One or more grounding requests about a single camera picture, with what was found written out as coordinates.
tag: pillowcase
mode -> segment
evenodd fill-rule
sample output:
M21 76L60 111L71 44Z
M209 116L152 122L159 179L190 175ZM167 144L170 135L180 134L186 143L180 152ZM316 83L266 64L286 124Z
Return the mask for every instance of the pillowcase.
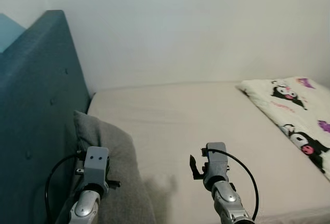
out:
M109 189L101 200L99 224L156 223L149 196L141 180L135 148L130 135L98 118L75 111L74 122L79 145L109 149L108 179L121 181L121 187Z

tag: white mattress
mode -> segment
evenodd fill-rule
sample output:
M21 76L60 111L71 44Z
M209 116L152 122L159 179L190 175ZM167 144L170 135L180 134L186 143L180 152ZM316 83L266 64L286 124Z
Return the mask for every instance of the white mattress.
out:
M189 167L192 154L201 169L200 148L215 141L225 142L254 175L258 223L329 223L330 182L235 85L108 90L94 96L88 114L132 135L159 224L219 223L211 193ZM229 165L229 180L252 215L251 180L234 161Z

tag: cartoon print pillowcase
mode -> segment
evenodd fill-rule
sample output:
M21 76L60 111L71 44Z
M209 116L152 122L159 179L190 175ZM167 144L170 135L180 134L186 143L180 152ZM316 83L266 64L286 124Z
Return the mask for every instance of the cartoon print pillowcase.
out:
M238 88L330 180L329 89L306 77L255 79Z

